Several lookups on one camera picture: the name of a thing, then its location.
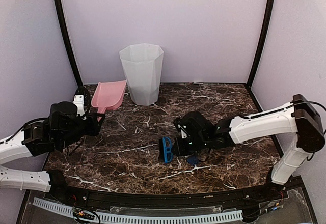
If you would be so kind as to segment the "dark blue scrap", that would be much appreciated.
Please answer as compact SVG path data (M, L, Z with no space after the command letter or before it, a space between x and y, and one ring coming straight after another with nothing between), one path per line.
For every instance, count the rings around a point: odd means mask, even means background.
M198 163L199 163L199 160L198 160L197 156L195 156L195 155L188 157L188 158L186 159L186 161L187 161L191 166L198 165Z

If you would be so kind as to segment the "pink plastic dustpan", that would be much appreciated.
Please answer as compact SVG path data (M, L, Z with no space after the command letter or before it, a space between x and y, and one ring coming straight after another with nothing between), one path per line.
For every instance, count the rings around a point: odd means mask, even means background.
M91 106L97 109L98 114L105 114L106 110L118 109L122 102L127 80L116 82L99 82L91 100Z

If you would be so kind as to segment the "blue hand brush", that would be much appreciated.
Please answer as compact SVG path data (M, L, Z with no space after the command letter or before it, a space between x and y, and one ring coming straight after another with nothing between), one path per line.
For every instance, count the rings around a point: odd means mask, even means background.
M172 140L169 137L163 137L159 140L159 161L170 163L173 160L172 146Z

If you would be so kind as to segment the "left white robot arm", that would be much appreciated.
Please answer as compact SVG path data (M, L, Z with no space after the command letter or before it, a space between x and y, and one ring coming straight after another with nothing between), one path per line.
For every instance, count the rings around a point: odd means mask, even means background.
M13 135L1 140L1 188L52 192L61 202L72 197L59 170L23 171L9 169L8 162L36 157L54 151L63 152L83 136L97 136L105 119L103 113L78 114L72 102L52 104L47 118L26 122Z

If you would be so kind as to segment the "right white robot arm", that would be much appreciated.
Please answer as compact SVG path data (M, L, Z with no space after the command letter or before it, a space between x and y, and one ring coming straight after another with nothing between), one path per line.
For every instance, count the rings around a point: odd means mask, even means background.
M274 109L247 116L221 119L213 124L198 111L176 118L174 125L181 136L175 138L172 152L188 156L205 148L233 147L251 139L293 133L294 138L280 161L271 170L270 181L260 189L260 196L270 201L307 157L325 146L325 132L320 114L301 94Z

